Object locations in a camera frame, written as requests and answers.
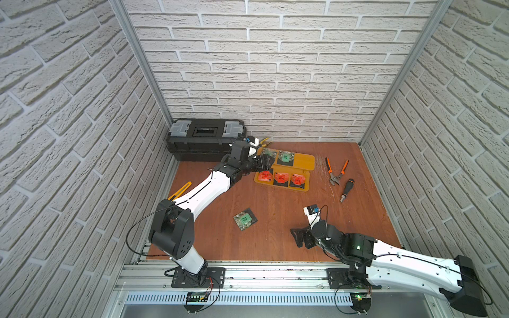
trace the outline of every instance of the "black toolbox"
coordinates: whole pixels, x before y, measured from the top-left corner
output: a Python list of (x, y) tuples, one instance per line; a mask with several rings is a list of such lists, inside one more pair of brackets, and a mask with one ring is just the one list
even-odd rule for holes
[(170, 128), (166, 141), (178, 161), (219, 162), (239, 136), (246, 136), (246, 127), (240, 120), (179, 119)]

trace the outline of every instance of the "white robotic arm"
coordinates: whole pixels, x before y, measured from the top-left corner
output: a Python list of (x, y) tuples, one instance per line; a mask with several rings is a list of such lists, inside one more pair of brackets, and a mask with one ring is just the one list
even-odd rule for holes
[[(257, 171), (261, 161), (256, 158), (256, 138), (235, 141), (210, 175), (188, 194), (175, 201), (159, 203), (152, 222), (149, 239), (189, 275), (203, 281), (207, 262), (193, 246), (194, 221), (203, 209), (230, 189), (243, 175)], [(457, 256), (444, 259), (400, 249), (361, 234), (343, 233), (320, 218), (320, 209), (304, 208), (309, 226), (291, 229), (297, 246), (321, 247), (324, 252), (350, 266), (343, 277), (343, 288), (379, 288), (400, 286), (408, 290), (447, 299), (461, 312), (487, 316), (482, 289), (471, 259)]]
[(339, 258), (338, 261), (350, 265), (342, 277), (343, 285), (354, 288), (399, 286), (448, 300), (451, 307), (467, 314), (488, 315), (483, 288), (468, 257), (426, 256), (362, 234), (343, 233), (320, 218), (317, 205), (305, 207), (304, 214), (309, 227), (291, 230), (297, 245), (302, 246), (307, 238), (307, 248), (319, 246)]

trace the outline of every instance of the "circuit board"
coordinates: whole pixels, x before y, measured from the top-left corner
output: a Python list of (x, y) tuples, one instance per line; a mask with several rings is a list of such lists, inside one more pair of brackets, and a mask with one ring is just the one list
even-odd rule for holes
[(246, 209), (240, 212), (234, 216), (233, 219), (235, 219), (235, 222), (241, 231), (244, 231), (258, 221), (251, 209)]

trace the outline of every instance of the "toolbox handle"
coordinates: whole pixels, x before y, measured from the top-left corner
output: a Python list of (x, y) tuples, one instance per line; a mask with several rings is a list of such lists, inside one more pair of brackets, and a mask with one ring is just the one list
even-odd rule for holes
[(217, 127), (196, 127), (193, 131), (193, 137), (215, 137)]

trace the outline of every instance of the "screwdriver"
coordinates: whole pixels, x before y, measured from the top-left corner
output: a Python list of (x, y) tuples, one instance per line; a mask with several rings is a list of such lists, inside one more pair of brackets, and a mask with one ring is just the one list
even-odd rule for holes
[(341, 195), (340, 202), (343, 202), (343, 200), (347, 198), (347, 194), (350, 190), (352, 190), (354, 182), (355, 181), (353, 179), (348, 179), (345, 189), (343, 190), (343, 194)]

